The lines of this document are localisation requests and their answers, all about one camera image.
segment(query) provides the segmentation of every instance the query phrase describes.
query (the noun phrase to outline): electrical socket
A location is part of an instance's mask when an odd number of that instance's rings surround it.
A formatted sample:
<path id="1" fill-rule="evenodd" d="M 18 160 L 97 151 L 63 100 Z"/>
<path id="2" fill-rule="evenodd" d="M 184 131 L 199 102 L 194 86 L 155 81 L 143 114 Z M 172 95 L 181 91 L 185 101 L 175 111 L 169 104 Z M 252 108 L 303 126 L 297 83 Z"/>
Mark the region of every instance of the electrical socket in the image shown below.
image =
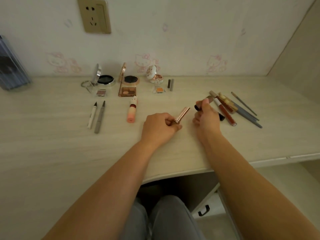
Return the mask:
<path id="1" fill-rule="evenodd" d="M 78 5 L 87 33 L 111 34 L 108 5 L 105 0 L 78 0 Z"/>

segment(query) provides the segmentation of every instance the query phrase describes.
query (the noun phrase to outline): forearm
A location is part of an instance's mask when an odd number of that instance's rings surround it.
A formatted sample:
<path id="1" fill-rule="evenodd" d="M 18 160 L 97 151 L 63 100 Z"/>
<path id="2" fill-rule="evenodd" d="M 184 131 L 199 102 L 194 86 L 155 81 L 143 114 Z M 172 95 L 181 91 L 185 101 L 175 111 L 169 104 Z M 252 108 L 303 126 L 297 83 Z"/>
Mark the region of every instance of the forearm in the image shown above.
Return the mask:
<path id="1" fill-rule="evenodd" d="M 320 238 L 312 223 L 225 137 L 209 135 L 205 151 L 245 239 Z"/>
<path id="2" fill-rule="evenodd" d="M 138 142 L 60 218 L 44 239 L 117 239 L 155 148 Z"/>

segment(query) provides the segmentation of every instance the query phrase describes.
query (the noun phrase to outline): person's leg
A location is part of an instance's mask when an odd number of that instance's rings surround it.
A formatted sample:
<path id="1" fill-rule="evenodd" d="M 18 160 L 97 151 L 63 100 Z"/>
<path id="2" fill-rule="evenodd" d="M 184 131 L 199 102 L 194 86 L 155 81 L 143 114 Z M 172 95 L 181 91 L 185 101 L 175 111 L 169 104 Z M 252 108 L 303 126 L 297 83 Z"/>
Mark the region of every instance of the person's leg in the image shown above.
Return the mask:
<path id="1" fill-rule="evenodd" d="M 196 221 L 177 196 L 162 197 L 149 217 L 152 240 L 205 240 Z"/>
<path id="2" fill-rule="evenodd" d="M 119 239 L 146 240 L 147 232 L 148 215 L 146 209 L 135 200 Z"/>

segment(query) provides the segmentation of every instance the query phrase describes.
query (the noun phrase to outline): white eyeliner pen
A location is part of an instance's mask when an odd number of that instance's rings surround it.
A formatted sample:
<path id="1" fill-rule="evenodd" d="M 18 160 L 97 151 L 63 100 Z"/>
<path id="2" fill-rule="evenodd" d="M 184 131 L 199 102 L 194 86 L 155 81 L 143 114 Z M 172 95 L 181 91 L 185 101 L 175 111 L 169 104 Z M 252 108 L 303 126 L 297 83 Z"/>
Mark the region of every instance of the white eyeliner pen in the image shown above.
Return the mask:
<path id="1" fill-rule="evenodd" d="M 90 118 L 89 118 L 89 122 L 88 122 L 88 129 L 91 129 L 92 126 L 92 121 L 94 120 L 94 116 L 96 114 L 96 110 L 97 110 L 97 102 L 94 104 L 92 110 L 91 110 L 91 114 L 90 114 Z"/>

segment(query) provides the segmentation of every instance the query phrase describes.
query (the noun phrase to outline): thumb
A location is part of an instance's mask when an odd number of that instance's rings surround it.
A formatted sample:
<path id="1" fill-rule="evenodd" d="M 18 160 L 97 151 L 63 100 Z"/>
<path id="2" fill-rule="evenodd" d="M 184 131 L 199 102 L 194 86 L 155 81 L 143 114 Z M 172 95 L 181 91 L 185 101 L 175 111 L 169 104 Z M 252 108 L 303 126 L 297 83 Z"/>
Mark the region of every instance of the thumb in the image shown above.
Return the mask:
<path id="1" fill-rule="evenodd" d="M 177 132 L 182 129 L 182 125 L 180 125 L 180 124 L 174 124 L 170 127 L 174 129 L 174 132 Z"/>
<path id="2" fill-rule="evenodd" d="M 207 97 L 202 101 L 201 109 L 204 113 L 208 113 L 209 111 L 212 110 L 212 108 L 209 104 L 209 99 Z"/>

